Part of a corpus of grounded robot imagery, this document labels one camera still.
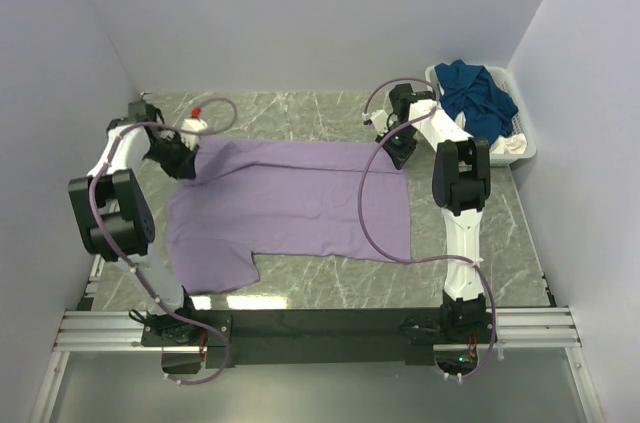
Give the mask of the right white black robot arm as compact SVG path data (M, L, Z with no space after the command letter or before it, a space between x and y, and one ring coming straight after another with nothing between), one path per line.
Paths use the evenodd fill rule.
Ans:
M473 330L488 317L485 287L478 272L480 223L491 193L489 145L461 129L441 108L434 86L418 92L416 80L393 79L392 112L374 112L367 121L378 132L394 167L401 169L422 136L435 151L432 196L446 231L447 273L443 286L440 326Z

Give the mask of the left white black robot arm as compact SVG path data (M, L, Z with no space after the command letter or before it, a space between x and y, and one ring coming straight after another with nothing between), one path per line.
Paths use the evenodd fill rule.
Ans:
M114 263L143 295L148 315L130 316L156 331L181 325L194 308L183 285L161 261L151 209L137 181L143 160L175 180L195 178L197 139L160 126L160 109L140 100L107 127L107 146L87 175L69 181L68 194L85 249Z

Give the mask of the purple t shirt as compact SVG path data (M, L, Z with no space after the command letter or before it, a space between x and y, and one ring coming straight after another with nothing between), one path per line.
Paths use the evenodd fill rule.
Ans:
M373 143L202 140L167 205L167 251L190 294L259 281L256 254L411 255L408 174Z

